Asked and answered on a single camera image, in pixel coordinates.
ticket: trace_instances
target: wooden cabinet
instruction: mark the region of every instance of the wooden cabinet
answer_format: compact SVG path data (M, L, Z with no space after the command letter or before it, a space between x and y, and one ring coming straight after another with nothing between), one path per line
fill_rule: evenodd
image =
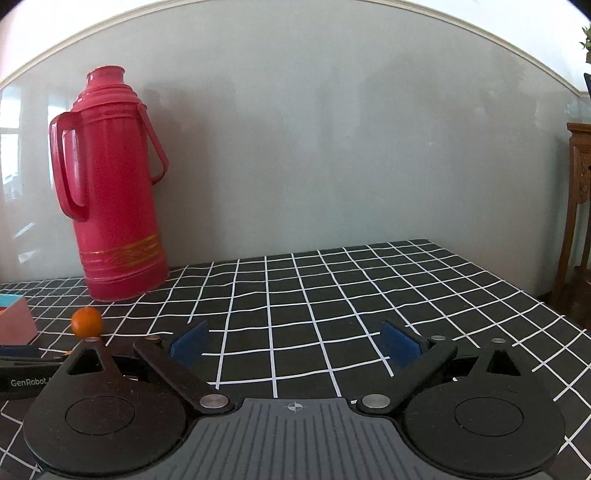
M591 215L587 219L583 256L578 262L579 266L575 268L573 281L565 286L577 215L581 210L580 205L589 201L591 190L591 125L569 123L567 128L571 132L569 140L569 205L562 251L550 304L571 316L573 320L585 326L591 326L591 273L587 269L591 250Z

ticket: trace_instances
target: black grid tablecloth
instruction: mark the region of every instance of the black grid tablecloth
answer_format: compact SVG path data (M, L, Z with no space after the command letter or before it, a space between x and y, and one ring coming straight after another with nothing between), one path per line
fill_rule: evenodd
M104 338L129 352L134 338L163 336L206 319L207 352L195 372L228 394L357 398L379 393L392 369L379 347L384 316L423 336L463 346L504 338L519 346L566 420L552 473L591 480L591 337L491 273L427 240L273 255L171 270L158 290L100 304L81 278L0 284L26 295L44 356L71 350L78 308L103 313ZM0 404L0 479L39 468L22 436L32 400Z

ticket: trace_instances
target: blue gripper pad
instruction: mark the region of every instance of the blue gripper pad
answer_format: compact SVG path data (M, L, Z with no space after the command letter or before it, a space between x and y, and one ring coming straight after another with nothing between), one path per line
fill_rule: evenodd
M198 323L170 345L168 354L187 370L190 370L205 351L207 334L207 323Z
M399 369L406 368L414 362L426 351L428 345L426 340L420 342L418 339L413 339L402 329L398 329L388 322L382 324L379 337L386 350L385 353Z

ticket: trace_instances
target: small orange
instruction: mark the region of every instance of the small orange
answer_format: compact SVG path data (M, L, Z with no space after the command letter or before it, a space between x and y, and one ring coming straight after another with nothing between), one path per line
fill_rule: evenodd
M72 332L78 338L98 337L103 330L103 317L93 307L83 307L72 315Z

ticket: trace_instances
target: white wall molding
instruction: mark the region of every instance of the white wall molding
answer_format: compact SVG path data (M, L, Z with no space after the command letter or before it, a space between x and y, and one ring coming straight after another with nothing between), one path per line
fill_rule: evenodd
M182 5L195 4L195 3L208 2L208 1L213 1L213 0L160 0L158 2L144 5L142 7L134 8L132 10L126 11L126 12L121 13L119 15L115 15L115 16L110 17L104 21L101 21L99 23L91 25L90 27L85 28L84 30L81 30L80 32L76 33L75 35L72 35L72 36L66 38L65 40L57 43L56 45L48 48L47 50L45 50L41 54L35 56L33 59L26 62L24 65L22 65L18 69L16 69L14 72L9 74L6 78L4 78L0 82L0 89L4 88L6 85L13 82L16 78L18 78L20 75L25 73L27 70L31 69L32 67L37 65L39 62L42 62L43 60L49 58L54 53L57 53L58 51L66 48L66 47L86 38L86 37L89 37L97 32L105 30L109 27L113 27L114 25L118 25L120 23L127 22L129 20L134 19L134 18L141 17L143 15L148 15L148 14L155 13L155 12L169 9L169 8L180 7ZM483 38L509 50L510 52L514 53L515 55L517 55L517 56L521 57L522 59L526 60L527 62L533 64L534 66L536 66L540 70L542 70L545 73L547 73L548 75L550 75L553 79L555 79L557 82L559 82L565 88L567 88L568 90L573 92L575 95L578 95L580 97L585 97L585 96L589 95L586 91L579 90L575 85L573 85L571 82L569 82L563 76L558 74L555 70L553 70L552 68L547 66L545 63L539 61L538 59L536 59L534 56L530 55L526 51L524 51L521 48L513 45L512 43L504 40L503 38L498 37L497 35L489 32L487 30L484 30L483 28L478 27L477 25L474 25L468 21L462 20L458 17L454 17L453 15L449 15L449 14L441 12L439 10L425 7L423 5L415 4L413 2L406 1L406 0L355 0L355 1L379 4L379 5L384 5L387 7L400 8L403 10L414 12L416 14L425 15L427 17L435 18L435 19L443 21L445 23L454 25L455 27L462 28L466 31L474 33L480 37L483 37Z

